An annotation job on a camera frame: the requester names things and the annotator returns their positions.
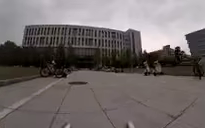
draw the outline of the paved plaza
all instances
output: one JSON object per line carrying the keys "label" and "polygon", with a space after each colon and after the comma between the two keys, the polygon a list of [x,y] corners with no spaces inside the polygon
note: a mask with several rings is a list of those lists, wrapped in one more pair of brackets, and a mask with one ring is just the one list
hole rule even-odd
{"label": "paved plaza", "polygon": [[77,71],[0,88],[0,128],[124,128],[129,120],[136,128],[205,128],[205,78]]}

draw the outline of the distant building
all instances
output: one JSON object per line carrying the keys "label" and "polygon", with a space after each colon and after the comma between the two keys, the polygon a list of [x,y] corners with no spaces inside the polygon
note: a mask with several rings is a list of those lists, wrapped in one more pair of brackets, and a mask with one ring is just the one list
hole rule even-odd
{"label": "distant building", "polygon": [[205,28],[187,34],[186,40],[192,56],[205,56]]}
{"label": "distant building", "polygon": [[174,49],[170,48],[170,45],[166,45],[163,46],[163,49],[150,52],[149,54],[159,59],[163,57],[172,57],[174,56]]}
{"label": "distant building", "polygon": [[115,51],[131,49],[139,55],[142,51],[139,31],[119,31],[108,28],[78,25],[29,25],[24,29],[23,47],[72,46],[76,55],[93,56],[100,49],[101,57],[111,57]]}

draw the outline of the lawn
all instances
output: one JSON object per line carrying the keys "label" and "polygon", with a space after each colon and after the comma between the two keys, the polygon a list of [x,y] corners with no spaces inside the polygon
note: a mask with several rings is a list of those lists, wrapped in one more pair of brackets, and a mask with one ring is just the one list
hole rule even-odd
{"label": "lawn", "polygon": [[34,67],[2,67],[0,66],[0,80],[37,75],[38,68]]}

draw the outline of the pedestrian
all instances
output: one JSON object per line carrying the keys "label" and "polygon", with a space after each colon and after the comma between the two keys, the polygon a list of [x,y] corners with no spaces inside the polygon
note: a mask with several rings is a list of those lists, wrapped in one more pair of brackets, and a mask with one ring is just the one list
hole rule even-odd
{"label": "pedestrian", "polygon": [[162,75],[163,74],[161,64],[159,63],[158,60],[156,60],[154,62],[154,67],[155,67],[154,75],[157,75],[157,74]]}
{"label": "pedestrian", "polygon": [[145,66],[145,70],[144,70],[144,75],[147,76],[147,75],[150,75],[150,67],[149,67],[149,64],[147,61],[145,61],[144,63],[144,66]]}
{"label": "pedestrian", "polygon": [[199,79],[201,80],[204,75],[201,58],[195,58],[193,61],[193,73],[195,76],[199,76]]}

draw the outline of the cloudy sky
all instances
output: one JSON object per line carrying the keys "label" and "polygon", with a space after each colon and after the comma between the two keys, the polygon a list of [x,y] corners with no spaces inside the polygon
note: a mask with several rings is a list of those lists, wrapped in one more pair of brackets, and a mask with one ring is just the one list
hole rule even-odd
{"label": "cloudy sky", "polygon": [[189,52],[184,35],[205,27],[205,0],[0,0],[0,43],[20,45],[25,25],[57,23],[133,28],[147,51]]}

